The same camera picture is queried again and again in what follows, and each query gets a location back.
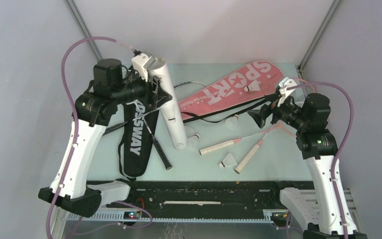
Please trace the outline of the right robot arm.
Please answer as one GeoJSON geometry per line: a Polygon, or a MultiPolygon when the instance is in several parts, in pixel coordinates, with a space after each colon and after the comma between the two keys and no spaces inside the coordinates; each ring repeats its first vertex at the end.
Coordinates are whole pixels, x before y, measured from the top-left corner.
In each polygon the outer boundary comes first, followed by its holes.
{"type": "Polygon", "coordinates": [[[286,187],[272,191],[269,200],[275,208],[286,207],[297,220],[305,239],[366,239],[358,230],[344,197],[339,174],[339,147],[326,128],[331,112],[329,98],[311,93],[302,107],[292,96],[267,96],[271,101],[248,114],[259,127],[271,116],[272,124],[282,121],[296,130],[296,144],[311,174],[317,209],[306,202],[300,191],[286,187]]]}

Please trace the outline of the white shuttlecock tube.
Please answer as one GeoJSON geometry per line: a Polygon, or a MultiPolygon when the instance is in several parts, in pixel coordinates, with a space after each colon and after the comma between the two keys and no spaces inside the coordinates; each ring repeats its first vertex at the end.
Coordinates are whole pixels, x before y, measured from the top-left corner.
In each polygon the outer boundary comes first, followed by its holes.
{"type": "Polygon", "coordinates": [[[162,89],[172,96],[171,100],[161,106],[162,116],[174,148],[176,150],[186,149],[188,138],[166,60],[162,57],[155,58],[155,62],[149,67],[149,74],[158,77],[161,80],[162,89]]]}

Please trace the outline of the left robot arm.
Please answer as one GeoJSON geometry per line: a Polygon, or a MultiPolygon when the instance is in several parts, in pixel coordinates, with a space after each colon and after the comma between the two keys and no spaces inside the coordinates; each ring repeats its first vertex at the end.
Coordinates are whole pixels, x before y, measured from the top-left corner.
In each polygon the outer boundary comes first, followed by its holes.
{"type": "Polygon", "coordinates": [[[171,96],[162,88],[161,79],[149,74],[153,59],[138,55],[130,67],[117,59],[99,60],[87,89],[72,100],[73,121],[70,139],[58,173],[38,197],[70,213],[89,218],[100,207],[119,201],[125,207],[137,202],[137,193],[127,183],[114,180],[99,185],[87,184],[95,150],[110,120],[123,106],[122,142],[131,150],[125,164],[139,158],[143,145],[153,145],[152,120],[171,96]]]}

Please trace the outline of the shuttlecock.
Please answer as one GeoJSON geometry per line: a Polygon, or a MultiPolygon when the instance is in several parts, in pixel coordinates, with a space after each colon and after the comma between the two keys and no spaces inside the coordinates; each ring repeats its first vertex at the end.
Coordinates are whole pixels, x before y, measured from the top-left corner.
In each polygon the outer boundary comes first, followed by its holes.
{"type": "Polygon", "coordinates": [[[187,136],[188,148],[196,148],[200,135],[195,129],[189,126],[185,126],[185,132],[187,136]]]}
{"type": "Polygon", "coordinates": [[[239,116],[237,114],[232,115],[232,116],[228,117],[227,119],[225,119],[224,125],[228,129],[234,129],[238,124],[238,120],[239,120],[239,116]]]}
{"type": "Polygon", "coordinates": [[[234,155],[233,155],[231,152],[229,152],[229,153],[225,156],[225,158],[224,158],[222,161],[220,161],[219,164],[218,164],[218,166],[219,166],[220,168],[225,168],[225,167],[235,167],[235,166],[237,166],[237,165],[238,165],[238,163],[237,163],[237,161],[236,161],[234,155]]]}
{"type": "Polygon", "coordinates": [[[253,81],[244,88],[245,92],[259,92],[261,90],[260,83],[258,81],[253,81]]]}

